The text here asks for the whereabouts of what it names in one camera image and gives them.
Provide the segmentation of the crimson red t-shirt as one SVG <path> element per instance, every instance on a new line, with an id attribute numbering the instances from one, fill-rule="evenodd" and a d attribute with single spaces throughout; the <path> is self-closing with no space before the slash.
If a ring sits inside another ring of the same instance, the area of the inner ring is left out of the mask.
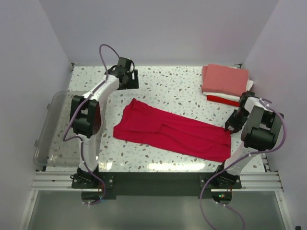
<path id="1" fill-rule="evenodd" d="M 123 110 L 113 136 L 209 161 L 231 156 L 231 134 L 198 120 L 166 112 L 132 99 Z"/>

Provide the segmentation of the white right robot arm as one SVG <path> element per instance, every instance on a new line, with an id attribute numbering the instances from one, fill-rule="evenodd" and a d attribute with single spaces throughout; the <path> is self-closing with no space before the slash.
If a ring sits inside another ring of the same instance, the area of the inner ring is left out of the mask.
<path id="1" fill-rule="evenodd" d="M 271 107 L 271 101 L 247 91 L 240 96 L 239 108 L 225 122 L 231 134 L 241 132 L 241 143 L 231 157 L 216 170 L 214 184 L 225 188 L 230 176 L 239 176 L 256 156 L 278 150 L 286 138 L 284 115 Z"/>

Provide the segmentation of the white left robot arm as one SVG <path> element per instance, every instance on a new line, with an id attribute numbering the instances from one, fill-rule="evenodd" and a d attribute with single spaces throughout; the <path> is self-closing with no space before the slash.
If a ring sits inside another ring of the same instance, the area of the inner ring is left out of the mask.
<path id="1" fill-rule="evenodd" d="M 105 122 L 107 98 L 117 90 L 139 88 L 138 71 L 129 58 L 120 57 L 118 63 L 105 71 L 103 79 L 90 91 L 71 99 L 70 122 L 78 140 L 80 163 L 78 169 L 87 172 L 82 182 L 89 188 L 99 184 L 99 176 L 94 173 L 98 167 L 97 156 L 101 134 Z"/>

